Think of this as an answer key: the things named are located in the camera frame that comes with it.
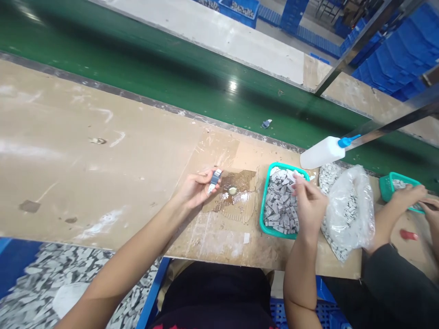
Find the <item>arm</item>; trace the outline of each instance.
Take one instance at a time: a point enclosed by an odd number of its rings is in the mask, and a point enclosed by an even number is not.
[[[427,190],[424,185],[413,187],[411,184],[393,193],[389,203],[375,214],[375,236],[373,244],[367,249],[369,255],[381,246],[390,243],[390,235],[398,219],[407,208],[414,205],[426,194]]]
[[[425,212],[425,218],[430,226],[431,241],[433,244],[433,252],[436,260],[439,262],[439,201],[436,199],[424,198],[419,204]],[[430,209],[427,204],[436,208]]]
[[[189,175],[177,194],[104,265],[56,329],[105,329],[119,303],[151,267],[188,214],[208,199],[212,174],[213,170],[208,170]]]
[[[300,176],[296,177],[293,188],[297,196],[300,230],[285,268],[285,314],[290,328],[321,328],[316,314],[316,257],[327,197]]]

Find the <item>red object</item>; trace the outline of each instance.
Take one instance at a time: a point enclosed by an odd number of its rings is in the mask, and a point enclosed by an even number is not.
[[[418,240],[418,235],[416,233],[409,232],[404,229],[399,231],[399,234],[401,235],[401,238],[403,238],[404,240],[415,240],[415,241]]]

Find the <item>hand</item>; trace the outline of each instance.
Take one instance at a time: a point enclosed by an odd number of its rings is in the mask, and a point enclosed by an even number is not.
[[[426,205],[426,203],[433,205],[433,208],[436,208],[436,210],[432,210],[430,207],[428,207],[428,205]],[[419,204],[425,212],[425,218],[427,219],[428,223],[430,223],[430,225],[439,225],[439,201],[431,198],[423,198],[421,201],[419,201]]]
[[[328,198],[320,192],[314,184],[306,181],[301,176],[294,176],[293,195],[297,196],[299,234],[317,235],[321,222],[325,216]]]
[[[217,167],[214,167],[199,174],[188,175],[174,197],[181,205],[189,209],[198,207],[220,188],[221,179],[218,180],[218,184],[216,184],[212,193],[208,194],[210,180],[217,169]]]
[[[395,191],[392,195],[391,201],[406,210],[410,206],[413,206],[416,202],[421,200],[427,195],[427,189],[424,185],[407,184],[403,189]]]

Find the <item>pile of gray pieces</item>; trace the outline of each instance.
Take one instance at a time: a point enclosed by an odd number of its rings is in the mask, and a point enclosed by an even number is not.
[[[402,190],[407,186],[407,183],[403,182],[402,180],[392,180],[392,184],[395,191]],[[415,203],[411,208],[422,210],[422,207],[419,205],[419,203]]]
[[[253,16],[255,15],[255,12],[253,10],[241,6],[237,4],[235,1],[232,1],[232,9],[250,18],[253,18]]]
[[[55,296],[62,287],[90,283],[114,253],[109,250],[44,243],[37,259],[0,300],[0,328],[50,329],[60,320]],[[107,329],[134,329],[160,264],[151,269],[122,300]]]
[[[213,0],[198,0],[198,2],[210,9],[213,9],[214,11],[220,10],[218,2],[215,2]]]
[[[328,163],[320,167],[319,172],[319,187],[323,194],[328,195],[329,190],[331,189],[332,185],[334,185],[337,178],[340,177],[342,172],[344,172],[344,168],[340,167],[339,165],[335,163]],[[357,197],[355,195],[355,191],[351,191],[350,199],[348,201],[348,207],[345,210],[345,218],[346,223],[349,225],[352,223],[352,221],[356,220],[357,218]],[[326,217],[323,219],[321,223],[321,231],[323,235],[325,236],[326,240],[328,241],[329,245],[331,246],[331,249],[337,259],[341,262],[345,262],[348,259],[349,251],[339,246],[335,243],[334,240],[332,240],[331,236],[329,235],[330,228],[328,227],[328,224],[326,222]]]
[[[265,196],[264,223],[283,234],[297,234],[299,219],[296,212],[297,199],[292,195],[292,185],[296,182],[296,170],[274,167],[270,171],[267,195]]]

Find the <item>white plastic bottle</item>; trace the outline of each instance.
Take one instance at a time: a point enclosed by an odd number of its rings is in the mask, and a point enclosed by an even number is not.
[[[326,137],[300,155],[300,166],[303,169],[314,169],[343,159],[346,154],[345,147],[360,136],[343,137],[342,139],[332,136]]]

